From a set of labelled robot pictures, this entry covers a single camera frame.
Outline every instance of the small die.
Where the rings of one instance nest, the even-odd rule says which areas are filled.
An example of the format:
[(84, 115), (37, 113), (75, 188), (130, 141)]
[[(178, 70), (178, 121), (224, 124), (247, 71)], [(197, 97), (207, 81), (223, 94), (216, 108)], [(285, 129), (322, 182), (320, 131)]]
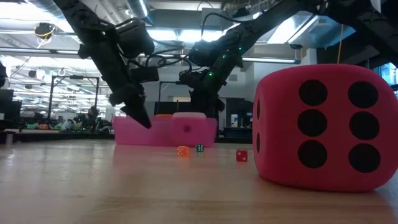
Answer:
[(244, 149), (238, 149), (236, 151), (236, 160), (238, 162), (247, 162), (248, 161), (248, 152)]
[(197, 152), (203, 152), (205, 150), (204, 145), (202, 144), (197, 144)]
[(189, 147), (187, 146), (179, 146), (177, 148), (178, 157), (189, 157)]

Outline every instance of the wooden table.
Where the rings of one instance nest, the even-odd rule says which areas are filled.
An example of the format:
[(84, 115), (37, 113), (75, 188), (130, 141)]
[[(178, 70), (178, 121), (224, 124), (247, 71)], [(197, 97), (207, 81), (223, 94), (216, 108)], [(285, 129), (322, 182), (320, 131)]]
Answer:
[[(397, 176), (368, 194), (312, 192), (260, 178), (251, 145), (190, 159), (171, 147), (79, 140), (0, 150), (0, 223), (398, 223)], [(235, 161), (249, 149), (249, 162)]]

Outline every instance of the pink box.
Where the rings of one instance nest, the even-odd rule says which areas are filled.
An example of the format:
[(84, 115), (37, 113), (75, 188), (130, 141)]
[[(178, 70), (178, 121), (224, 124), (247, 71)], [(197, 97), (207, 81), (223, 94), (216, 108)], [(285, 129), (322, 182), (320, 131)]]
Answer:
[(141, 146), (211, 147), (216, 137), (214, 118), (151, 117), (152, 127), (146, 129), (130, 117), (114, 117), (116, 144)]

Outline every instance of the green die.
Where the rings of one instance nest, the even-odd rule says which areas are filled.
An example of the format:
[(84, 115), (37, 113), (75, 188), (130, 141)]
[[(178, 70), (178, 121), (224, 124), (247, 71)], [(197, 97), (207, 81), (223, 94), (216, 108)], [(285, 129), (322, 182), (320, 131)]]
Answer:
[(204, 150), (205, 150), (204, 145), (202, 144), (197, 145), (197, 152), (203, 152)]

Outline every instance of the black dot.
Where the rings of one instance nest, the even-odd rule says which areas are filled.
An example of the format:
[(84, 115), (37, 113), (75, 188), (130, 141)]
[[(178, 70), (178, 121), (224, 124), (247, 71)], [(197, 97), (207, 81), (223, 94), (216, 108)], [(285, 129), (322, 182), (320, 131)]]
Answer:
[(190, 132), (191, 132), (191, 126), (185, 125), (185, 126), (183, 127), (183, 131), (184, 131), (185, 133), (190, 133)]
[(380, 165), (380, 153), (370, 144), (357, 144), (350, 150), (348, 160), (351, 166), (359, 172), (370, 173)]
[(298, 91), (301, 100), (310, 106), (318, 106), (325, 102), (328, 96), (326, 86), (319, 80), (307, 80), (301, 84)]
[(360, 140), (371, 140), (379, 134), (379, 121), (368, 112), (355, 113), (349, 121), (349, 129)]
[(257, 152), (260, 152), (260, 134), (259, 133), (257, 133), (256, 147), (257, 147)]
[(311, 109), (298, 116), (297, 125), (306, 136), (316, 137), (326, 130), (328, 121), (321, 111)]
[(370, 108), (379, 99), (376, 87), (369, 82), (359, 81), (352, 84), (348, 90), (350, 102), (359, 108)]
[(260, 101), (257, 101), (257, 119), (260, 119)]
[(298, 159), (308, 168), (319, 168), (323, 166), (328, 159), (328, 152), (322, 143), (308, 140), (299, 147)]

